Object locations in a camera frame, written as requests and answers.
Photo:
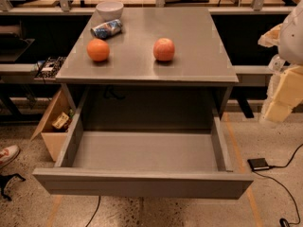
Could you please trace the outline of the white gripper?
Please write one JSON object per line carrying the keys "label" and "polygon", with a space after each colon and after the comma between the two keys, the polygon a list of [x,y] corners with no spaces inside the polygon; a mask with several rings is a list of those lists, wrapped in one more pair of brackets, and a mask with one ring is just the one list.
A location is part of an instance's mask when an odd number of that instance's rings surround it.
{"label": "white gripper", "polygon": [[[261,35],[258,44],[264,47],[278,46],[281,27],[282,24],[279,24]],[[303,101],[303,66],[294,65],[280,72],[285,63],[276,54],[268,64],[275,74],[271,76],[267,98],[261,109],[259,122],[263,125],[282,123]]]}

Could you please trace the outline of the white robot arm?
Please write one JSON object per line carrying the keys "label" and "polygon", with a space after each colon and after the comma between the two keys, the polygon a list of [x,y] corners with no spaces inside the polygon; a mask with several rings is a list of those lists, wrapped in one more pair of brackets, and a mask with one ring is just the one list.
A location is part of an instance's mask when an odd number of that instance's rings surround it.
{"label": "white robot arm", "polygon": [[273,75],[260,119],[262,124],[274,127],[303,101],[303,1],[281,24],[263,34],[258,44],[276,46],[278,51],[268,65]]}

